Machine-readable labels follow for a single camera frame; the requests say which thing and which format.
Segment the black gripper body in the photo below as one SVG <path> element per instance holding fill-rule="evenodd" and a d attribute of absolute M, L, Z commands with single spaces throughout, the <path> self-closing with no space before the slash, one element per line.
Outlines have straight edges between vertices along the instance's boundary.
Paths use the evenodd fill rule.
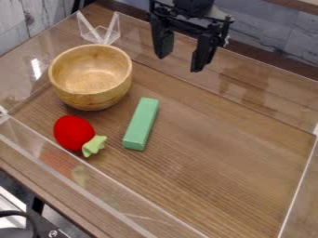
<path fill-rule="evenodd" d="M 216 0 L 150 0 L 150 26 L 155 35 L 182 31 L 227 35 L 233 16 L 223 12 Z"/>

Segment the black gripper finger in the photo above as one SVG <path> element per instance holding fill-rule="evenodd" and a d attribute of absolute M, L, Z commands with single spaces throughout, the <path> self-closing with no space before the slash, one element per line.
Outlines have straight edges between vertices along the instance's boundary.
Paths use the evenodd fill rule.
<path fill-rule="evenodd" d="M 198 73 L 214 58 L 219 46 L 219 32 L 214 29 L 204 31 L 198 37 L 196 49 L 192 52 L 190 71 Z"/>
<path fill-rule="evenodd" d="M 150 15 L 152 46 L 156 57 L 162 60 L 174 48 L 174 31 L 168 22 L 156 15 Z"/>

